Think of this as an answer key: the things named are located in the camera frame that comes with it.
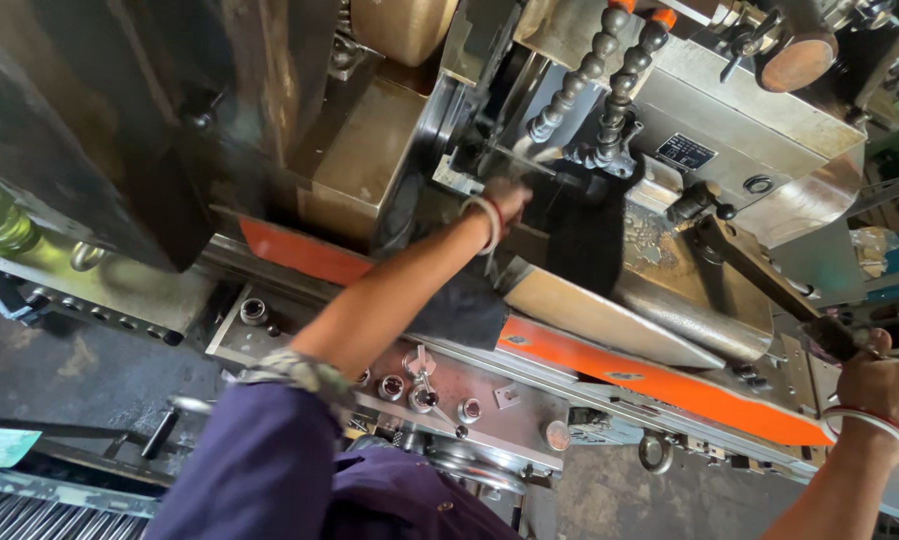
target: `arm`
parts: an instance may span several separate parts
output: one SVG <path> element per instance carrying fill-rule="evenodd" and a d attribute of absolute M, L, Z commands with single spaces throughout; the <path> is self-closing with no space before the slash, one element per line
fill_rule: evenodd
<path fill-rule="evenodd" d="M 877 350 L 889 350 L 885 330 Z M 899 360 L 849 362 L 840 375 L 840 403 L 863 407 L 899 422 Z M 762 540 L 868 540 L 880 513 L 889 474 L 899 463 L 899 442 L 882 429 L 843 419 L 839 440 L 796 502 L 773 522 Z"/>
<path fill-rule="evenodd" d="M 485 197 L 504 221 L 519 217 L 532 192 L 494 178 Z M 290 347 L 336 366 L 351 381 L 396 339 L 428 300 L 463 268 L 490 238 L 486 212 L 472 207 L 437 234 L 371 269 L 304 327 Z"/>
<path fill-rule="evenodd" d="M 504 219 L 518 217 L 531 193 L 501 182 L 491 180 L 487 196 Z M 344 290 L 291 348 L 351 381 L 489 237 L 487 214 L 474 208 Z M 147 538 L 317 538 L 338 436 L 327 405 L 306 390 L 274 382 L 227 388 Z"/>

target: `lathe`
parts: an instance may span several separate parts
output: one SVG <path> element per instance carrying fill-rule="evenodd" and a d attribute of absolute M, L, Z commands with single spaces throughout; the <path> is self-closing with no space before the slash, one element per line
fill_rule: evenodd
<path fill-rule="evenodd" d="M 519 178 L 522 224 L 450 283 L 479 310 L 420 316 L 349 435 L 504 507 L 571 444 L 806 482 L 845 357 L 800 327 L 864 300 L 893 70 L 899 1 L 0 2 L 0 189 L 41 234 L 0 311 L 239 371 Z"/>

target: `purple shirt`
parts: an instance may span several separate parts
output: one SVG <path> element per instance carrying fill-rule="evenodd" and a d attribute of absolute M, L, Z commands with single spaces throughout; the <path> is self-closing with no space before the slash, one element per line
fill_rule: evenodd
<path fill-rule="evenodd" d="M 339 435 L 304 390 L 227 388 L 147 540 L 520 538 L 425 457 Z"/>

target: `person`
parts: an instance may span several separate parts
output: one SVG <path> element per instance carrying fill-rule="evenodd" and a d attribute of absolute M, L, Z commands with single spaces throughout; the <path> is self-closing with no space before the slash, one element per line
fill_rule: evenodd
<path fill-rule="evenodd" d="M 532 193 L 493 178 L 483 197 L 488 202 L 469 206 L 344 289 L 288 350 L 240 374 L 150 524 L 148 540 L 519 538 L 424 456 L 395 448 L 335 455 L 336 412 L 349 403 L 349 382 L 437 289 L 499 241 Z M 886 335 L 876 347 L 888 347 Z M 868 358 L 847 365 L 840 400 L 899 422 L 899 360 Z M 764 539 L 869 538 L 899 442 L 872 424 L 844 423 L 826 463 Z"/>

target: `orange hose tip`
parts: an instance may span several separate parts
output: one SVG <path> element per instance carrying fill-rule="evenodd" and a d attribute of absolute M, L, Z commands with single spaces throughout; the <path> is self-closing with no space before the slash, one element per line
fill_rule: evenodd
<path fill-rule="evenodd" d="M 676 11 L 673 9 L 653 9 L 653 14 L 649 17 L 649 20 L 658 20 L 666 25 L 666 30 L 672 30 L 673 25 L 676 24 Z"/>
<path fill-rule="evenodd" d="M 636 0 L 609 0 L 609 6 L 611 8 L 622 8 L 626 10 L 627 14 L 632 14 L 636 8 Z"/>

